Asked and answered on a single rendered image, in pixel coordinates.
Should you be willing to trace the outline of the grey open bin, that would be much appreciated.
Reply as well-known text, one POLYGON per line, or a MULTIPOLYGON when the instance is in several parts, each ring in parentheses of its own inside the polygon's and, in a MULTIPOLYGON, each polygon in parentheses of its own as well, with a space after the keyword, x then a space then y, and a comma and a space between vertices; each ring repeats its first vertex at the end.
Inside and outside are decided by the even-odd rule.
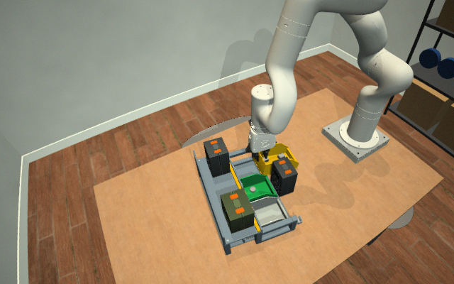
POLYGON ((289 218, 278 197, 263 197, 251 204, 262 228, 289 218))

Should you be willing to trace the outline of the olive green case with orange latches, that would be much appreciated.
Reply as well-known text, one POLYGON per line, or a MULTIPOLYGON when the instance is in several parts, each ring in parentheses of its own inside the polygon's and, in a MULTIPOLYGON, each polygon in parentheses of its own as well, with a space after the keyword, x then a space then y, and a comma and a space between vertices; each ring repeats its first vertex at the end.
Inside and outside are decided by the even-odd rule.
POLYGON ((220 196, 231 233, 254 226, 255 212, 243 188, 220 196))

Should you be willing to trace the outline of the yellow flat bar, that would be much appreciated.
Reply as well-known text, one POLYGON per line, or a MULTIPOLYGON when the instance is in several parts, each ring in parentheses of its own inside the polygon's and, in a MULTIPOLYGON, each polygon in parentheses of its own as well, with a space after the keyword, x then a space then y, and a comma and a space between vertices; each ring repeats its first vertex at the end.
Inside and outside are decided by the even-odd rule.
MULTIPOLYGON (((232 176, 233 176, 233 178, 234 178, 234 180, 235 180, 235 182, 237 184, 238 189, 241 189, 240 183, 239 183, 239 181, 238 181, 238 179, 236 177, 236 174, 233 171, 233 168, 232 168, 231 164, 230 164, 230 169, 231 169, 232 176)), ((254 225, 255 225, 255 228, 257 229, 257 232, 260 232, 260 227, 258 226, 258 223, 257 223, 255 218, 254 218, 254 225)))

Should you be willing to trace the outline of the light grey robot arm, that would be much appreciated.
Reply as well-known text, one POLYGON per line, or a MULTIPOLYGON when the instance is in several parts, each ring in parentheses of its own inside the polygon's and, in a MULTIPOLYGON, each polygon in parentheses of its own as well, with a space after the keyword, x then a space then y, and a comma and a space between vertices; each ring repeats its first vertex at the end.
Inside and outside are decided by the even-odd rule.
POLYGON ((379 10, 387 1, 285 0, 265 61, 272 86, 259 84, 251 90, 251 129, 274 135, 286 129, 297 104, 294 66, 313 19, 318 12, 339 13, 358 41, 359 68, 378 84, 360 90, 351 119, 340 126, 339 135, 354 148, 374 148, 379 141, 375 129, 387 101, 408 89, 414 78, 407 63, 384 49, 387 29, 379 10))

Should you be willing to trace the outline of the grey metal shelf rack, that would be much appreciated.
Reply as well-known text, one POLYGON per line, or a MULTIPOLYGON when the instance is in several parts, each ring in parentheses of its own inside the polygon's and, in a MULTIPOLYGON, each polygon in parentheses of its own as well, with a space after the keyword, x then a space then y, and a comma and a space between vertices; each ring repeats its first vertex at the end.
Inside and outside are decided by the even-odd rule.
MULTIPOLYGON (((241 160, 237 160, 232 162, 231 158, 246 154, 246 148, 242 148, 237 151, 233 151, 229 153, 229 160, 230 164, 233 168, 234 173, 236 174, 236 177, 240 183, 241 188, 244 189, 240 179, 247 177, 249 175, 253 174, 261 174, 260 171, 258 170, 258 167, 255 164, 255 161, 253 160, 254 154, 252 153, 252 156, 248 158, 244 158, 241 160)), ((286 234, 290 231, 294 231, 296 228, 297 224, 301 224, 303 219, 299 215, 298 217, 296 215, 290 217, 287 210, 285 209, 282 201, 282 206, 284 207, 285 211, 287 212, 289 218, 283 219, 282 221, 276 222, 274 224, 264 226, 263 228, 260 225, 260 222, 257 218, 257 215, 255 213, 255 219, 258 223, 258 226, 260 227, 260 232, 257 232, 257 229, 255 228, 255 225, 252 227, 249 227, 247 229, 243 229, 241 231, 237 231, 235 233, 231 233, 231 230, 229 229, 228 223, 226 221, 225 215, 222 210, 221 206, 221 196, 222 194, 225 194, 230 191, 238 190, 237 184, 232 176, 232 173, 227 173, 224 175, 220 175, 218 177, 212 177, 211 171, 209 169, 208 163, 206 161, 206 157, 197 159, 196 154, 193 150, 194 157, 196 159, 196 163, 198 165, 199 171, 201 174, 199 174, 199 178, 203 180, 203 183, 201 181, 202 187, 204 189, 204 193, 206 195, 207 202, 209 204, 209 201, 211 203, 211 207, 213 212, 212 216, 213 218, 216 218, 216 221, 214 219, 218 234, 221 239, 221 243, 224 247, 226 255, 231 254, 231 248, 244 244, 246 242, 255 240, 256 244, 260 244, 261 242, 273 239, 277 236, 281 236, 283 234, 286 234), (208 198, 209 201, 208 201, 208 198), (299 219, 299 220, 298 220, 299 219), (289 225, 289 226, 288 226, 289 225), (221 232, 221 235, 219 233, 221 232), (263 231, 263 232, 262 232, 263 231), (249 236, 255 237, 247 239, 249 236)), ((210 204, 209 208, 211 210, 210 204)))

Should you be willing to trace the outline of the yellow bin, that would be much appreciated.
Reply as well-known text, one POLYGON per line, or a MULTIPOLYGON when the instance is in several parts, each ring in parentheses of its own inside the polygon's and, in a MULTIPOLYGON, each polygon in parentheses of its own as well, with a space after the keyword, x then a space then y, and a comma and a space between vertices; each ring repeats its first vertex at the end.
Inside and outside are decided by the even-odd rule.
POLYGON ((258 152, 259 154, 259 161, 257 162, 256 159, 253 160, 255 161, 256 166, 258 167, 258 170, 260 171, 261 175, 270 175, 271 174, 271 167, 272 167, 272 162, 274 160, 278 160, 277 155, 279 154, 285 154, 285 157, 288 157, 294 168, 296 169, 299 165, 299 162, 296 160, 292 152, 290 151, 289 147, 284 145, 283 143, 276 143, 276 146, 274 148, 270 149, 270 152, 268 153, 268 158, 270 159, 268 162, 265 162, 262 157, 264 155, 261 152, 258 152))

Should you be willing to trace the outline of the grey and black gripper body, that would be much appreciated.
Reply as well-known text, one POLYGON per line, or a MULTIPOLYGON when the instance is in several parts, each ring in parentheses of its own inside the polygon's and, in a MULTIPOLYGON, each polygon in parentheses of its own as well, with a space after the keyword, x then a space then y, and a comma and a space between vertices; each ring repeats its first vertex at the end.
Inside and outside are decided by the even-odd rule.
POLYGON ((276 135, 271 133, 257 133, 251 129, 248 136, 248 144, 250 143, 250 149, 253 153, 265 151, 273 148, 276 145, 276 135))

